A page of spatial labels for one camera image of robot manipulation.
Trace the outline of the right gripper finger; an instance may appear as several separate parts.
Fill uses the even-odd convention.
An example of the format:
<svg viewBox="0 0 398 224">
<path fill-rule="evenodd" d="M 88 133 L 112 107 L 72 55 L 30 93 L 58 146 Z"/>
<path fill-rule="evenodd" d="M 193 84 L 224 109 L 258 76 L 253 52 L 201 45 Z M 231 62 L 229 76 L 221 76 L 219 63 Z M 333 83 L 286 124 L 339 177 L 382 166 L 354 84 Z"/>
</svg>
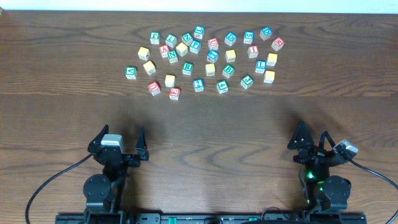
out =
<svg viewBox="0 0 398 224">
<path fill-rule="evenodd" d="M 320 140 L 318 143 L 318 152 L 327 152 L 327 150 L 325 149 L 325 141 L 329 143 L 332 149 L 336 146 L 328 131 L 322 131 L 320 133 Z"/>
<path fill-rule="evenodd" d="M 305 121 L 299 121 L 290 138 L 287 149 L 296 151 L 309 151 L 315 146 L 310 130 Z"/>
</svg>

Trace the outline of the yellow O block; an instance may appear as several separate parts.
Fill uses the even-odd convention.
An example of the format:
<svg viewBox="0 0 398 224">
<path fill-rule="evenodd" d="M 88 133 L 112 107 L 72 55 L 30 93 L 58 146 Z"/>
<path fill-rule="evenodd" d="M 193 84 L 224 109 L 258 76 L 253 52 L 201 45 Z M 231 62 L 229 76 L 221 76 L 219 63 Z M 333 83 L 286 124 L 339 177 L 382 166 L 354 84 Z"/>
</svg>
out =
<svg viewBox="0 0 398 224">
<path fill-rule="evenodd" d="M 227 62 L 234 62 L 236 60 L 235 50 L 227 50 L 225 52 L 225 57 Z"/>
<path fill-rule="evenodd" d="M 213 63 L 208 63 L 205 65 L 206 76 L 214 76 L 215 75 L 215 65 Z"/>
</svg>

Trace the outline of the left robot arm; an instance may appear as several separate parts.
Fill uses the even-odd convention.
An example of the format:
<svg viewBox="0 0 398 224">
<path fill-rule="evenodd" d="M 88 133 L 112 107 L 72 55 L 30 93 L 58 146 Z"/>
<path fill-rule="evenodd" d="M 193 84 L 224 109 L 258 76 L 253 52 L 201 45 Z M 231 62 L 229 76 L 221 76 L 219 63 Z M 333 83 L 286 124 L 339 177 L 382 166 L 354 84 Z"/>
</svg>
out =
<svg viewBox="0 0 398 224">
<path fill-rule="evenodd" d="M 120 202 L 128 168 L 139 167 L 149 159 L 144 128 L 139 131 L 135 150 L 135 154 L 126 154 L 123 137 L 110 134 L 108 125 L 89 143 L 88 152 L 103 170 L 89 177 L 83 186 L 85 223 L 129 223 L 128 212 L 120 209 Z"/>
</svg>

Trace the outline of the blue T block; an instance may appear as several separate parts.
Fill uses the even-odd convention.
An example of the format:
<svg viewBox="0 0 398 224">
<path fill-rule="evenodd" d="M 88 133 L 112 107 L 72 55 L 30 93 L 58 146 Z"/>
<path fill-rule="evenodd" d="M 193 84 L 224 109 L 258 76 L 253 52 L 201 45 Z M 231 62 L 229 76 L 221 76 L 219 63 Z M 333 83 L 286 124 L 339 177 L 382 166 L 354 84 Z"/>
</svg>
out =
<svg viewBox="0 0 398 224">
<path fill-rule="evenodd" d="M 210 63 L 215 63 L 218 60 L 219 53 L 215 50 L 210 50 L 206 56 L 206 59 Z"/>
</svg>

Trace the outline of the green B block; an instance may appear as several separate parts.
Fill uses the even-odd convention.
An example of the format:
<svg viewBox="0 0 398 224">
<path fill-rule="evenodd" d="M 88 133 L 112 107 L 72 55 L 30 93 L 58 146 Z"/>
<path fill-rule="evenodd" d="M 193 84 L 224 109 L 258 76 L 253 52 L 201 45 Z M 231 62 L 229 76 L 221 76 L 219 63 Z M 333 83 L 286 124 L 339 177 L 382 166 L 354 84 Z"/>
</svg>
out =
<svg viewBox="0 0 398 224">
<path fill-rule="evenodd" d="M 227 65 L 223 68 L 222 74 L 223 74 L 223 76 L 226 77 L 226 78 L 231 78 L 231 77 L 233 76 L 234 72 L 235 72 L 235 68 L 234 68 L 232 65 L 227 64 Z"/>
</svg>

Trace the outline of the green R block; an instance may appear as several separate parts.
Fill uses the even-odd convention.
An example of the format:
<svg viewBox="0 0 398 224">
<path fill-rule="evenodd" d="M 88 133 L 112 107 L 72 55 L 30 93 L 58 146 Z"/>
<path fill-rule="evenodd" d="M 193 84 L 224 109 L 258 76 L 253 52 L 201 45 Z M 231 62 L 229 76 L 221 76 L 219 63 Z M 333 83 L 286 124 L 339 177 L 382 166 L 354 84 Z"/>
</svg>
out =
<svg viewBox="0 0 398 224">
<path fill-rule="evenodd" d="M 182 67 L 182 73 L 184 75 L 189 75 L 190 76 L 192 74 L 192 71 L 193 71 L 193 64 L 185 62 L 183 67 Z"/>
</svg>

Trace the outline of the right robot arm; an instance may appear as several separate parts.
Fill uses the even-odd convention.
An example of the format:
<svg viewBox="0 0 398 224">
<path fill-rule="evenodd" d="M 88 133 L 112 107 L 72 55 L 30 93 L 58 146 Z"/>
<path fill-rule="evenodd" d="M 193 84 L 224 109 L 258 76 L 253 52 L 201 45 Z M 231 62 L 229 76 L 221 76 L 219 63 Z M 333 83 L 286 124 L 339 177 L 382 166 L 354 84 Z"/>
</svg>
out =
<svg viewBox="0 0 398 224">
<path fill-rule="evenodd" d="M 338 175 L 330 175 L 330 168 L 347 163 L 343 155 L 346 143 L 336 144 L 327 131 L 320 134 L 316 144 L 304 121 L 299 121 L 287 145 L 296 150 L 294 162 L 305 166 L 304 194 L 307 208 L 303 215 L 340 213 L 348 208 L 351 182 Z"/>
</svg>

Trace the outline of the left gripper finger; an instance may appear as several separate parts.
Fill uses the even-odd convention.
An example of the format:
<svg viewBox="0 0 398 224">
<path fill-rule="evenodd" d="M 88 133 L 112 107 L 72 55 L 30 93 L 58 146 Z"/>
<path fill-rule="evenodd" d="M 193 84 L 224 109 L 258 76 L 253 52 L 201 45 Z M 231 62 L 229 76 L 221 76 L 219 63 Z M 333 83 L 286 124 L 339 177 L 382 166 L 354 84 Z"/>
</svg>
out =
<svg viewBox="0 0 398 224">
<path fill-rule="evenodd" d="M 137 155 L 139 156 L 141 161 L 149 160 L 149 151 L 147 149 L 144 127 L 142 127 L 139 131 L 135 150 L 137 151 Z"/>
<path fill-rule="evenodd" d="M 109 126 L 105 124 L 103 129 L 99 132 L 99 134 L 89 143 L 88 152 L 89 153 L 97 153 L 101 150 L 101 140 L 103 137 L 109 133 Z"/>
</svg>

